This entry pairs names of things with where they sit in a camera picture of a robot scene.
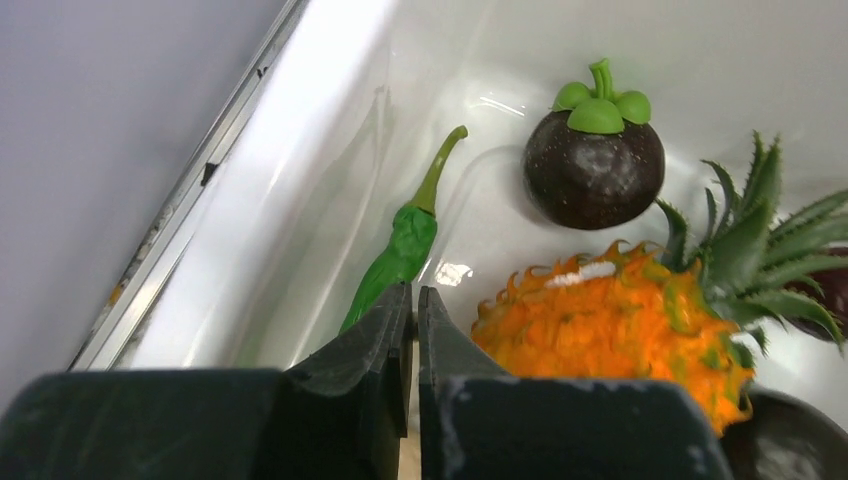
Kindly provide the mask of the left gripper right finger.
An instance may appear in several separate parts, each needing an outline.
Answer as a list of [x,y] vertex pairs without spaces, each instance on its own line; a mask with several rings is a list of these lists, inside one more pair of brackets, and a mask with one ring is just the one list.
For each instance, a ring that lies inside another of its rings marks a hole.
[[424,479],[452,479],[465,463],[453,403],[468,380],[505,370],[456,326],[434,287],[420,289],[417,329],[421,473]]

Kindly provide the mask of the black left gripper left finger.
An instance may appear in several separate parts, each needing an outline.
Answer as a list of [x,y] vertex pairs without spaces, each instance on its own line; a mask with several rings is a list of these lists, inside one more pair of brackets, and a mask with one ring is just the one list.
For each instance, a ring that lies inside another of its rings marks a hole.
[[257,479],[395,479],[407,435],[412,289],[389,287],[353,327],[281,372]]

